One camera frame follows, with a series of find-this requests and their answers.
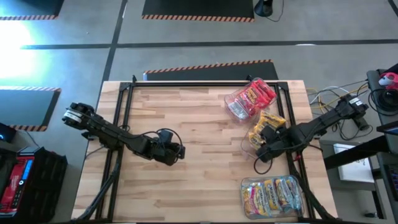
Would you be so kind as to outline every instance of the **orange and black stripe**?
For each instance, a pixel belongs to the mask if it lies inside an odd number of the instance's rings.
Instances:
[[[55,15],[33,15],[33,16],[0,16],[0,21],[31,21],[31,20],[52,20]]]
[[[15,130],[22,130],[22,131],[45,131],[47,130],[47,126],[39,125],[9,125],[10,128],[14,128]]]
[[[61,91],[61,88],[34,86],[0,86],[0,90]]]
[[[231,17],[231,16],[143,15],[142,19],[216,21],[216,22],[254,22],[254,18],[251,17]]]
[[[234,66],[234,65],[249,65],[254,63],[269,63],[273,62],[271,59],[268,60],[252,60],[247,62],[232,62],[232,63],[218,63],[213,65],[197,65],[197,66],[189,66],[189,67],[180,67],[180,68],[165,68],[165,69],[158,69],[158,70],[147,70],[145,74],[151,73],[160,73],[160,72],[176,72],[176,71],[183,71],[183,70],[194,70],[194,69],[202,69],[202,68],[216,68],[216,67],[225,67],[225,66]]]

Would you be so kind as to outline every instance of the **black metal frame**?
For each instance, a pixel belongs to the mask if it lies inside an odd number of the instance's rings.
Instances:
[[[231,81],[231,82],[140,82],[140,83],[136,83],[136,78],[133,77],[133,82],[122,82],[119,86],[119,95],[118,95],[118,100],[116,103],[113,124],[118,124],[123,95],[124,95],[124,92],[126,90],[128,90],[126,109],[125,109],[124,118],[123,118],[123,127],[128,125],[129,109],[131,107],[132,93],[133,93],[133,90],[135,87],[244,86],[247,84],[248,84],[248,81],[247,82]],[[285,99],[286,99],[286,104],[287,104],[287,110],[289,112],[290,123],[291,123],[291,125],[295,125],[296,122],[295,122],[295,116],[294,116],[294,112],[293,112],[292,100],[290,98],[288,83],[287,82],[269,82],[267,84],[270,87],[273,87],[275,89],[275,92],[277,94],[277,107],[278,107],[279,114],[282,117],[285,116],[285,113],[284,113],[284,108],[282,105],[280,90],[283,90],[285,92]],[[105,160],[101,188],[103,187],[106,180],[109,178],[109,170],[111,167],[112,156],[113,156],[113,151],[108,151],[108,153],[106,155],[106,160]],[[121,158],[123,158],[123,147],[118,151],[118,159],[120,159],[120,161],[121,161]],[[304,160],[303,160],[302,156],[298,160],[298,164],[300,167],[300,171],[299,171],[300,175],[301,175],[302,179],[305,181],[305,183],[308,185],[307,173],[305,171],[305,165],[304,165]],[[107,217],[102,218],[103,204],[104,204],[103,198],[102,198],[96,208],[96,214],[95,214],[94,220],[74,220],[72,222],[74,222],[74,223],[112,223],[113,222],[113,213],[114,213],[114,208],[115,208],[115,203],[116,203],[116,195],[117,195],[117,191],[118,191],[120,169],[121,169],[121,166],[118,167],[118,174],[113,182]],[[309,202],[308,198],[306,198],[306,202],[307,202],[309,219],[313,220],[313,219],[315,219],[315,212],[314,212],[313,206]]]

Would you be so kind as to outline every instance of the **red snack bag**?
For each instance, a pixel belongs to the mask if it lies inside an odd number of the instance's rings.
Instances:
[[[249,121],[258,111],[274,102],[275,92],[260,78],[255,78],[243,90],[225,96],[226,108],[239,123]]]

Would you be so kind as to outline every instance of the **desk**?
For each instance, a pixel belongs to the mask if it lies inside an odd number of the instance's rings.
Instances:
[[[297,123],[310,121],[312,114],[304,82],[287,83]],[[104,82],[101,91],[97,113],[108,121],[113,120],[119,84]],[[223,101],[226,94],[237,89],[134,88],[129,116],[131,132],[174,129],[183,140],[186,155],[184,160],[169,167],[124,150],[114,222],[254,222],[244,215],[239,194],[243,178],[259,176],[253,170],[253,160],[245,160],[241,155],[240,144],[248,126],[234,124],[225,113]],[[275,111],[275,107],[272,105],[271,110]],[[90,142],[88,152],[98,147],[98,142]],[[105,157],[103,150],[85,161],[72,217],[82,214],[98,193]],[[337,217],[321,152],[309,147],[303,157],[311,190],[328,212]],[[265,170],[268,164],[259,163],[257,168]],[[274,160],[266,176],[288,173],[283,155]],[[296,221],[296,218],[277,221]]]

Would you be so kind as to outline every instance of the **black stand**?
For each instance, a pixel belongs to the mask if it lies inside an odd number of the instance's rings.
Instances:
[[[384,135],[325,158],[326,170],[374,156],[378,152],[389,152],[387,140]]]

